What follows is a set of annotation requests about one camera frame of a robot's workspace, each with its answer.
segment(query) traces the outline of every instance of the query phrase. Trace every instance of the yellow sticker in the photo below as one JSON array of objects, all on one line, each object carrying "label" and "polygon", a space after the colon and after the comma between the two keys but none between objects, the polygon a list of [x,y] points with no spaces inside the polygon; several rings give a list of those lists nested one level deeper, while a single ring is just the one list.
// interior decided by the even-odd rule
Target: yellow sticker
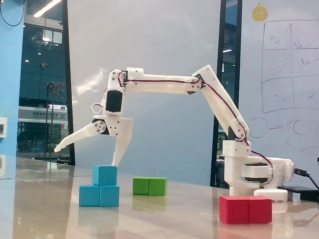
[{"label": "yellow sticker", "polygon": [[268,16],[267,9],[260,5],[260,3],[257,4],[257,7],[253,10],[253,19],[255,21],[264,21],[266,20]]}]

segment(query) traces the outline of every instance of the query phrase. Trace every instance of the gripper jaw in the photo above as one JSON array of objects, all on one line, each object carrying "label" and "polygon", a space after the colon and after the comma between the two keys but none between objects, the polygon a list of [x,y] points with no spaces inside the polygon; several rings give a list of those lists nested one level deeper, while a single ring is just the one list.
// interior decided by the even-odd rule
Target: gripper jaw
[{"label": "gripper jaw", "polygon": [[99,116],[99,118],[94,119],[92,123],[65,137],[54,149],[54,152],[59,152],[66,146],[84,138],[93,137],[98,134],[109,134],[117,138],[112,165],[118,166],[131,142],[132,130],[132,119]]}]

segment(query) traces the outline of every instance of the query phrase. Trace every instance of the blue cube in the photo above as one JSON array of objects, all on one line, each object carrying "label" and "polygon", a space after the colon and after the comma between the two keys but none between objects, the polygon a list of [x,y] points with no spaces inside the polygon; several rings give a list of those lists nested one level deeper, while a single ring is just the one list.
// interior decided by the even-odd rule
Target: blue cube
[{"label": "blue cube", "polygon": [[115,186],[118,169],[111,165],[93,166],[93,183],[98,186]]},{"label": "blue cube", "polygon": [[100,187],[96,185],[80,185],[79,206],[98,207],[100,205]]},{"label": "blue cube", "polygon": [[101,186],[100,187],[100,207],[118,207],[119,206],[120,187]]}]

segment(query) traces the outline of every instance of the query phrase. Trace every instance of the whiteboard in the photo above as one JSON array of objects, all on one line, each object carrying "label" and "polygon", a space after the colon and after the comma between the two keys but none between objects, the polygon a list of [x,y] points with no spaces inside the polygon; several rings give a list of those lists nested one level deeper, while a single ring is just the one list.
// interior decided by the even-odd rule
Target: whiteboard
[{"label": "whiteboard", "polygon": [[[317,182],[318,9],[316,0],[244,0],[239,88],[252,148],[291,159]],[[298,175],[287,185],[314,188]]]},{"label": "whiteboard", "polygon": [[[113,69],[191,76],[217,65],[220,0],[68,0],[74,130],[91,122]],[[209,185],[214,115],[201,93],[129,93],[134,121],[120,172]],[[78,167],[111,164],[115,138],[75,143]]]}]

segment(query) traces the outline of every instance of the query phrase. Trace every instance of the grid drawing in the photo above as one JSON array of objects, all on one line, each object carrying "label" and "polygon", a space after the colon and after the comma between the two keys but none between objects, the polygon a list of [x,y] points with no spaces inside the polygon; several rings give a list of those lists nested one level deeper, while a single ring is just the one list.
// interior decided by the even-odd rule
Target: grid drawing
[{"label": "grid drawing", "polygon": [[264,23],[263,113],[319,110],[319,20]]}]

